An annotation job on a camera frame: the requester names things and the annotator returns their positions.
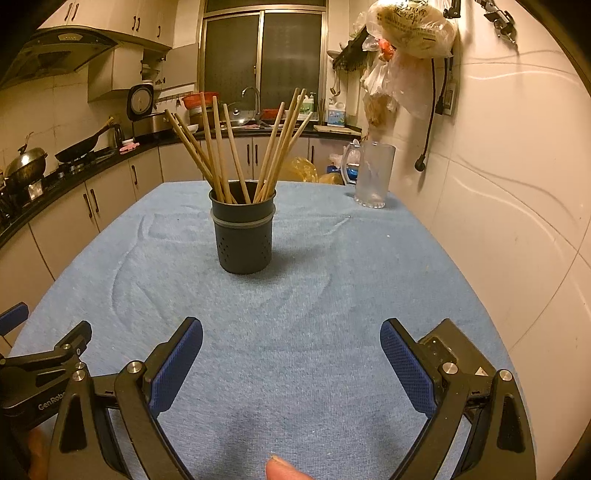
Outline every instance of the metal screw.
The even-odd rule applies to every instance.
[[[134,362],[129,362],[127,364],[127,371],[130,374],[136,374],[137,372],[139,372],[140,370],[142,370],[142,362],[138,362],[137,360]]]
[[[501,378],[501,380],[504,380],[506,382],[510,382],[511,380],[513,380],[513,374],[508,370],[500,370],[499,377]]]
[[[74,382],[79,382],[80,380],[82,380],[84,377],[86,376],[86,372],[84,370],[76,370],[73,374],[72,374],[72,380],[74,380]]]
[[[448,375],[457,374],[457,365],[451,362],[446,362],[443,364],[443,371]]]

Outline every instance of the mug handle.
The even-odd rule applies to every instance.
[[[353,151],[354,148],[361,148],[361,145],[356,145],[353,142],[351,142],[349,145],[347,145],[347,149],[345,150],[345,153],[343,154],[343,159],[340,161],[340,174],[343,177],[343,181],[345,182],[345,185],[355,184],[355,182],[349,178],[349,175],[347,173],[347,165],[348,165],[347,159],[349,158],[349,155],[351,154],[351,152]]]

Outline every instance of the blue gripper pad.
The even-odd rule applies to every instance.
[[[430,419],[437,410],[431,378],[388,320],[382,324],[379,340],[414,409]]]
[[[27,318],[29,318],[29,307],[23,302],[17,303],[4,313],[0,313],[0,335],[12,332]]]
[[[173,404],[203,344],[201,322],[192,321],[152,381],[148,408],[154,418]]]

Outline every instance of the table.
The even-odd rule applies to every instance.
[[[121,215],[57,279],[12,354],[49,349],[85,319],[90,373],[118,372],[196,316],[202,350],[159,421],[207,480],[262,479],[271,453],[318,480],[389,478],[426,418],[380,347],[387,318],[418,339],[450,317],[512,369],[466,280],[396,198],[372,210],[350,187],[280,183],[272,263],[237,276],[217,262],[208,190],[163,184]],[[442,478],[467,431],[464,420]]]

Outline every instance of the dark gray utensil holder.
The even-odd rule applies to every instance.
[[[251,201],[256,182],[247,181]],[[271,262],[275,195],[260,203],[247,205],[239,181],[230,182],[230,192],[238,205],[218,202],[214,190],[212,219],[216,232],[217,258],[222,268],[230,273],[249,274],[261,271]]]

